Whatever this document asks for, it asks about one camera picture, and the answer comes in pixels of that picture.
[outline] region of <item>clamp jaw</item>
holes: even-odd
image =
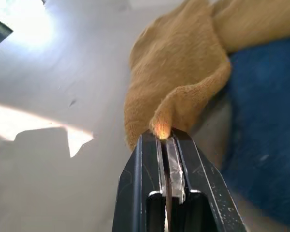
[[[227,186],[193,139],[145,132],[117,191],[112,232],[246,232]]]

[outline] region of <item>gray surface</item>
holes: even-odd
[[[64,129],[0,138],[0,232],[111,231],[130,155],[123,130],[129,52],[175,2],[49,0],[47,40],[32,43],[15,32],[0,44],[0,105],[94,134],[73,158]]]

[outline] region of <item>tan cloth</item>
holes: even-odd
[[[188,131],[230,75],[228,52],[290,36],[290,2],[187,0],[147,27],[130,55],[124,106],[131,149],[150,128]]]

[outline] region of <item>blue cloth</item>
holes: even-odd
[[[290,226],[290,38],[230,57],[227,185]]]

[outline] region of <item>glowing spot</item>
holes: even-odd
[[[22,131],[56,127],[67,131],[70,157],[75,156],[84,143],[93,139],[90,132],[0,105],[0,136],[7,140],[14,140]]]
[[[167,127],[167,125],[162,124],[162,123],[157,123],[155,125],[155,134],[159,139],[167,139],[170,136],[170,128]]]

